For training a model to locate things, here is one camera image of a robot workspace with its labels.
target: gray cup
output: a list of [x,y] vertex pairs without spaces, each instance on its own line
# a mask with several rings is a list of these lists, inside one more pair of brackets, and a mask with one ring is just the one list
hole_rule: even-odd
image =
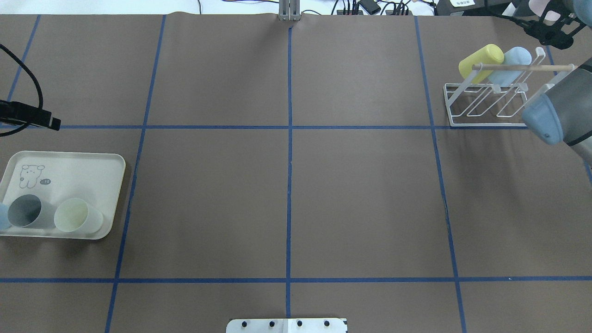
[[8,221],[19,228],[54,228],[53,215],[56,209],[33,194],[18,197],[8,208]]

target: light blue cup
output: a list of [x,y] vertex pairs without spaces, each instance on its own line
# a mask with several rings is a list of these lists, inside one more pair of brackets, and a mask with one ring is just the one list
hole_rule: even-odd
[[0,230],[10,227],[8,222],[8,206],[0,203]]

